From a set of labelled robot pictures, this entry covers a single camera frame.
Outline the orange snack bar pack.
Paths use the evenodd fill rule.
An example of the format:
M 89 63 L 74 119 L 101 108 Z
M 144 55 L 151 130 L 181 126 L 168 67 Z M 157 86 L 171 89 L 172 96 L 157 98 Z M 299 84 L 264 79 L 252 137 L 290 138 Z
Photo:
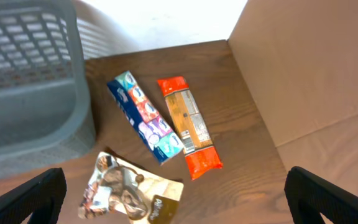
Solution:
M 183 152 L 191 179 L 195 180 L 209 170 L 221 169 L 223 163 L 186 80 L 178 76 L 159 79 L 157 83 L 177 134 L 185 145 Z

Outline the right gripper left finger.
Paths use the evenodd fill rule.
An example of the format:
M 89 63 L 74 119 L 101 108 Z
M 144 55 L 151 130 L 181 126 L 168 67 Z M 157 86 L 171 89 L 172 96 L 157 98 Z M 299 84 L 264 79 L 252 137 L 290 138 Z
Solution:
M 0 223 L 56 224 L 66 192 L 63 169 L 46 170 L 0 196 Z

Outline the blue multicolour snack pack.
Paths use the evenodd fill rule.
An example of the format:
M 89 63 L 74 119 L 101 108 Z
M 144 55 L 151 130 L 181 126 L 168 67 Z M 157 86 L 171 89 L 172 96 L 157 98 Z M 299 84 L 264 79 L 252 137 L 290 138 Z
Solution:
M 159 164 L 182 152 L 184 144 L 181 139 L 147 98 L 131 72 L 118 75 L 107 82 L 107 87 Z

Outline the beige brown snack bag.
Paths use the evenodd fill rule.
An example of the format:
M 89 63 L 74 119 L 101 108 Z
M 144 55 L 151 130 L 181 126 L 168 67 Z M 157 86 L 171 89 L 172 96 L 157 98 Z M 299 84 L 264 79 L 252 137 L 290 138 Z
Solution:
M 81 219 L 112 212 L 131 223 L 169 224 L 176 214 L 184 184 L 140 169 L 100 152 L 78 209 Z

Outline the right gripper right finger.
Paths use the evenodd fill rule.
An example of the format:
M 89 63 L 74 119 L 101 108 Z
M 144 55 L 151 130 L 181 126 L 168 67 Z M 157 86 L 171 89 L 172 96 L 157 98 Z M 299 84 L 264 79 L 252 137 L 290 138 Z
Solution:
M 302 167 L 290 169 L 284 191 L 295 224 L 358 223 L 358 197 Z

